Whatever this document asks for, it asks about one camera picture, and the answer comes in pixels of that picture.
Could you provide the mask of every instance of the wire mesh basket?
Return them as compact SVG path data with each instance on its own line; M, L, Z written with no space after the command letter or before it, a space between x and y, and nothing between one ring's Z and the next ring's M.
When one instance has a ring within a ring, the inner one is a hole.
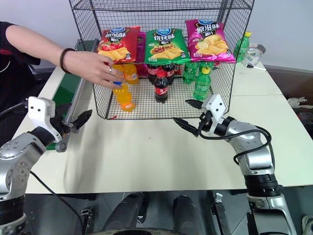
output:
M141 26L141 31L156 28L181 28L187 39L185 20L206 19L224 23L224 34L231 51L243 37L254 0L69 0L85 50L92 51L102 30L115 27ZM229 111L236 64L221 63L211 72L210 94L220 94ZM176 76L169 88L169 98L156 103L154 87L148 79L129 85L136 108L122 111L112 90L94 85L97 113L105 119L198 118L201 114L184 101L193 97L194 85L186 85Z

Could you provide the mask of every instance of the human hand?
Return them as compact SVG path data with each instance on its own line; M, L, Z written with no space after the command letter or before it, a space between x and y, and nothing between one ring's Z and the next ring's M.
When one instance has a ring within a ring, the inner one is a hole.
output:
M68 51L63 58L63 66L67 71L92 83L119 89L122 86L113 84L110 81L124 82L125 80L119 77L123 76L121 71L112 68L110 73L110 66L113 64L113 60L109 57L89 51Z

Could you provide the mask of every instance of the human arm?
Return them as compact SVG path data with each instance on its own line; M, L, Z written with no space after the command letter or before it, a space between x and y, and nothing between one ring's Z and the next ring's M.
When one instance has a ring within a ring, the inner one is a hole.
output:
M63 48L45 36L18 25L9 26L5 35L8 42L20 52L60 66ZM111 65L113 60L109 57L89 51L68 51L63 59L63 66L69 72L102 86L119 88L120 86L109 81L123 82L123 79L118 77L122 76L122 72L112 69L109 74Z

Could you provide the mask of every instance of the table surface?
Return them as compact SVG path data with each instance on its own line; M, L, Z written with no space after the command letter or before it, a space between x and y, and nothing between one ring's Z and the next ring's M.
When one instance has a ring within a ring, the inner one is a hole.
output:
M56 68L40 97L53 98L63 75ZM76 114L87 109L93 114L71 134L67 151L47 151L32 168L56 193L245 188L227 142L195 138L171 119L104 120L96 113L90 82ZM227 116L271 133L280 184L313 184L313 141L266 71L236 66ZM15 136L32 129L25 117ZM26 192L48 193L32 176Z

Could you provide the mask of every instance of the green chip bag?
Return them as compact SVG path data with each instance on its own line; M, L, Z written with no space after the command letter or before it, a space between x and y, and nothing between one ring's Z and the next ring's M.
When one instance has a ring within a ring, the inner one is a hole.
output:
M181 29L159 28L146 33L146 64L183 64L189 61Z

